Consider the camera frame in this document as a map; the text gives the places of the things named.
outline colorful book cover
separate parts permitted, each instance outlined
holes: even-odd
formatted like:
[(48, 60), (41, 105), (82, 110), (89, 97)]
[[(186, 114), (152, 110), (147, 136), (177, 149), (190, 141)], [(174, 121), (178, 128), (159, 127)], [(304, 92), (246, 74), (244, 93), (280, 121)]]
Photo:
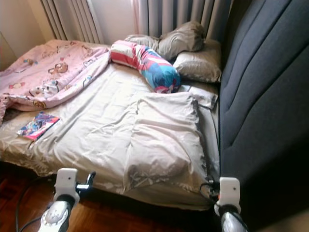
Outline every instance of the colorful book cover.
[(17, 134), (22, 135), (31, 140), (39, 139), (52, 125), (58, 122), (59, 118), (39, 112), (34, 119), (24, 125)]

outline parquet floor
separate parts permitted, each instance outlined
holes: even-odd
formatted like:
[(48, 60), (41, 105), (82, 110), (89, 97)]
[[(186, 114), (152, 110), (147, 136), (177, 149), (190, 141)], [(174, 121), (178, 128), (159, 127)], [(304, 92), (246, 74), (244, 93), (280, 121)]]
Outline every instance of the parquet floor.
[[(23, 188), (35, 178), (29, 170), (0, 163), (0, 232), (15, 231), (15, 209)], [(20, 206), (19, 225), (42, 215), (53, 197), (53, 183), (33, 185)], [(94, 189), (70, 217), (70, 232), (218, 231), (212, 211), (195, 212), (152, 206)], [(37, 231), (39, 222), (26, 230)]]

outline bed frame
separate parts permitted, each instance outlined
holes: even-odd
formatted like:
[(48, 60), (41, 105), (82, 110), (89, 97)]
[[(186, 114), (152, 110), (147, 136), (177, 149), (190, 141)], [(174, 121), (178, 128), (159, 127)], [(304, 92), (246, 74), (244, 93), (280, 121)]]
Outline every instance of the bed frame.
[(309, 207), (308, 12), (305, 0), (238, 0), (227, 23), (220, 172), (240, 180), (249, 228)]

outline pillow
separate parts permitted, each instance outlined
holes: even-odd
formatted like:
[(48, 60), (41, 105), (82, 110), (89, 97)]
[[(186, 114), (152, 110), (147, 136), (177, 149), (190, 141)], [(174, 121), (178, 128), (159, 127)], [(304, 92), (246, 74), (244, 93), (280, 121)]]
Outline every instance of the pillow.
[(206, 40), (199, 52), (181, 52), (174, 68), (182, 78), (215, 83), (221, 78), (221, 46), (215, 40)]
[(202, 25), (195, 21), (187, 22), (160, 36), (158, 54), (171, 60), (182, 51), (199, 51), (203, 47), (205, 36), (206, 33)]
[(148, 35), (129, 35), (125, 38), (125, 41), (145, 45), (155, 52), (157, 52), (159, 48), (159, 38)]
[(157, 93), (178, 90), (180, 76), (176, 69), (147, 46), (116, 41), (111, 47), (111, 59), (137, 69)]
[(148, 35), (129, 35), (125, 41), (138, 43), (152, 48), (166, 60), (172, 60), (182, 51), (198, 51), (203, 47), (205, 30), (198, 22), (182, 24), (175, 30), (161, 35), (160, 38)]
[(190, 93), (148, 93), (136, 106), (124, 173), (125, 191), (168, 182), (198, 193), (206, 160)]
[(182, 81), (178, 92), (189, 92), (197, 100), (199, 106), (212, 110), (218, 100), (218, 87), (212, 83)]

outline blanket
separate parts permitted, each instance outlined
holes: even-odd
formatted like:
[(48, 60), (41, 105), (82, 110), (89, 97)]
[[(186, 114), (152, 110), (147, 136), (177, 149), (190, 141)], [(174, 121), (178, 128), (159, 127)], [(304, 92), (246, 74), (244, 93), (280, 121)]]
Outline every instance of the blanket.
[(51, 40), (34, 47), (0, 72), (0, 125), (7, 108), (36, 111), (74, 97), (109, 63), (107, 48)]

